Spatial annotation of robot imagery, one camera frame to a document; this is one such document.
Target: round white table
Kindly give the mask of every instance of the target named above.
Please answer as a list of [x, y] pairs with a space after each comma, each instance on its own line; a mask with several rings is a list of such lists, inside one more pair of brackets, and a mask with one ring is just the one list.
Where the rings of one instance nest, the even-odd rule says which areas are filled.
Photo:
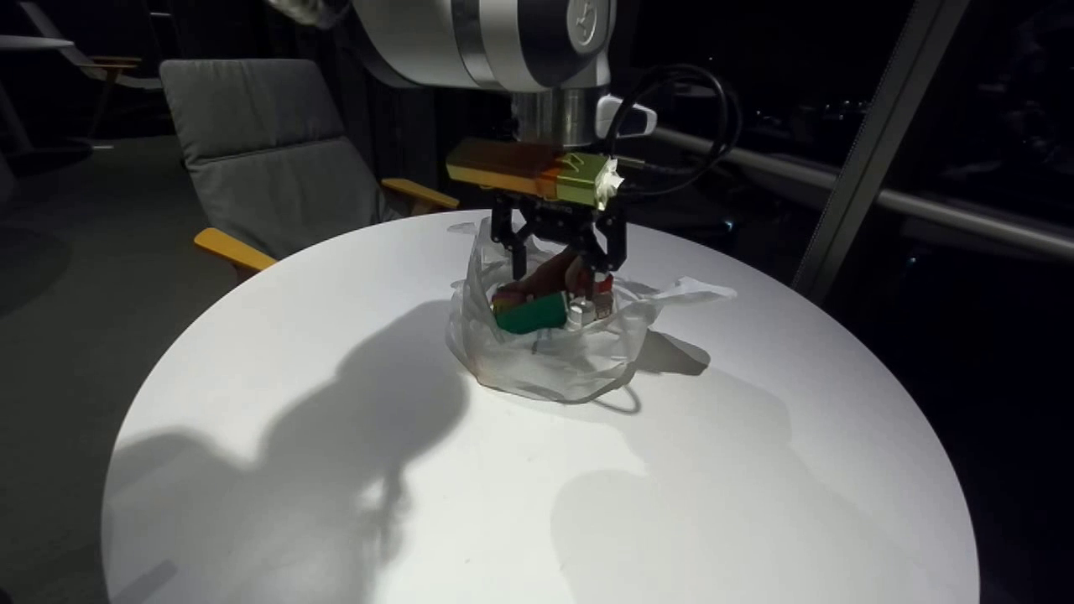
[[597, 401], [495, 392], [447, 346], [479, 219], [321, 241], [166, 351], [109, 469], [117, 604], [976, 604], [938, 433], [827, 310], [631, 228], [621, 277], [738, 295]]

